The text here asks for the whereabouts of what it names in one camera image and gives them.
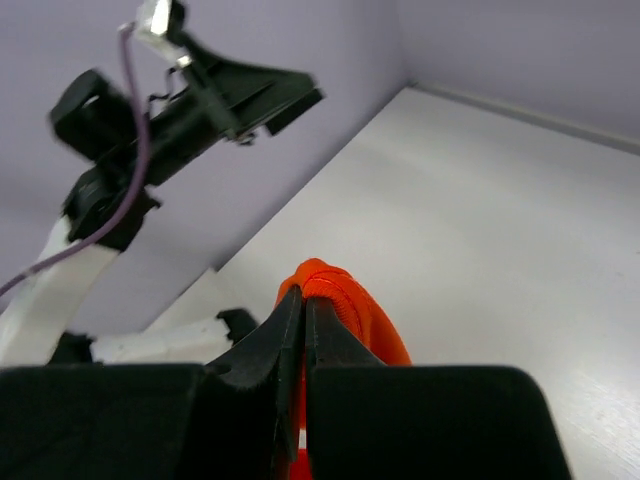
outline orange object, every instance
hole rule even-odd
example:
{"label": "orange object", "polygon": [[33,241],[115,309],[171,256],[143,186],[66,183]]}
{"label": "orange object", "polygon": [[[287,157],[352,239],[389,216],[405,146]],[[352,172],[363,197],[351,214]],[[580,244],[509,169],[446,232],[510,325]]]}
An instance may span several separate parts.
{"label": "orange object", "polygon": [[[387,317],[369,293],[349,273],[312,258],[298,267],[278,291],[278,300],[295,285],[302,289],[303,299],[311,297],[331,300],[340,321],[374,355],[388,365],[410,365],[407,349]],[[306,388],[304,372],[300,400],[300,427],[306,426]],[[292,480],[311,479],[306,450],[300,450],[298,461],[290,470]]]}

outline wire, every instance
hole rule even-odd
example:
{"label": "wire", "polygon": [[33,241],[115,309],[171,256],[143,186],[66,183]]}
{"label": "wire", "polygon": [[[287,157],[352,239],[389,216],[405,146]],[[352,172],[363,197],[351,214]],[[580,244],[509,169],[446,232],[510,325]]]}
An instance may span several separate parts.
{"label": "wire", "polygon": [[164,82],[165,82],[165,93],[164,95],[160,95],[159,93],[154,93],[149,95],[147,99],[147,114],[151,115],[153,112],[153,103],[162,100],[164,101],[164,107],[173,100],[173,74],[176,73],[178,69],[176,67],[169,68],[164,74]]}
{"label": "wire", "polygon": [[118,206],[116,212],[102,227],[100,227],[97,231],[95,231],[93,234],[89,235],[79,243],[76,243],[75,245],[72,245],[69,248],[63,250],[62,252],[57,253],[45,260],[42,260],[35,265],[32,265],[25,271],[21,272],[19,275],[16,275],[14,278],[0,287],[0,298],[32,275],[51,268],[57,263],[66,260],[72,255],[75,255],[85,248],[99,242],[105,235],[111,232],[111,230],[113,230],[122,221],[124,216],[133,206],[136,197],[144,188],[147,169],[151,161],[151,141],[149,138],[149,125],[147,123],[145,115],[142,112],[140,93],[138,91],[135,70],[131,59],[130,40],[134,28],[134,23],[128,23],[126,25],[123,25],[119,30],[122,71],[124,74],[126,86],[129,89],[131,109],[133,111],[133,118],[136,124],[136,129],[138,131],[138,159],[129,189],[127,190],[127,193]]}

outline lavender wall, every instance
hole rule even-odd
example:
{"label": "lavender wall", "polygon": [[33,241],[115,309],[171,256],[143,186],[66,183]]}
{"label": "lavender wall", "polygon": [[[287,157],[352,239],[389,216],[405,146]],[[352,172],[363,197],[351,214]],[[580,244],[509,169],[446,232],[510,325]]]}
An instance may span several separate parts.
{"label": "lavender wall", "polygon": [[[46,113],[87,68],[120,81],[116,29],[141,1],[2,2],[0,279],[39,252],[86,167],[54,143]],[[223,263],[407,83],[393,0],[188,3],[190,28],[206,44],[311,71],[327,99],[256,147],[216,146],[159,189],[165,206],[82,308],[76,326],[94,333],[144,325],[207,265]],[[164,64],[142,48],[136,58],[149,93],[162,90]]]}
{"label": "lavender wall", "polygon": [[411,76],[640,140],[640,2],[398,0]]}

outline black joint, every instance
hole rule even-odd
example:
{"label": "black joint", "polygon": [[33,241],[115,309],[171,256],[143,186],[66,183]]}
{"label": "black joint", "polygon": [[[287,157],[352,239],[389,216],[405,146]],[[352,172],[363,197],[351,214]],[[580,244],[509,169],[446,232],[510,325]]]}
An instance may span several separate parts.
{"label": "black joint", "polygon": [[[126,188],[100,167],[81,175],[63,207],[71,223],[69,242],[85,239],[107,223],[124,199]],[[124,252],[142,228],[145,215],[160,206],[146,190],[140,191],[122,220],[98,244]]]}
{"label": "black joint", "polygon": [[256,319],[244,308],[223,310],[218,313],[216,318],[222,320],[227,325],[229,328],[227,338],[231,340],[234,345],[258,328]]}
{"label": "black joint", "polygon": [[92,363],[92,343],[93,339],[87,335],[64,332],[49,364]]}

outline orange plush toy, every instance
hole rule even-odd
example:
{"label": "orange plush toy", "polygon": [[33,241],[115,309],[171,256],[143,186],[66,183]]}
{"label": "orange plush toy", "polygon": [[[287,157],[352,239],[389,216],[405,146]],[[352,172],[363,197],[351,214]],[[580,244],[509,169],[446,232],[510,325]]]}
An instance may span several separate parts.
{"label": "orange plush toy", "polygon": [[[306,300],[312,297],[331,300],[340,321],[374,355],[388,365],[410,365],[407,349],[382,308],[369,293],[341,268],[327,265],[322,260],[312,258],[298,267],[296,273],[285,280],[278,292],[279,303],[293,286],[302,289]],[[306,425],[306,389],[302,378],[300,405],[300,427]],[[311,479],[309,459],[306,449],[301,449],[298,461],[290,471],[292,480]]]}

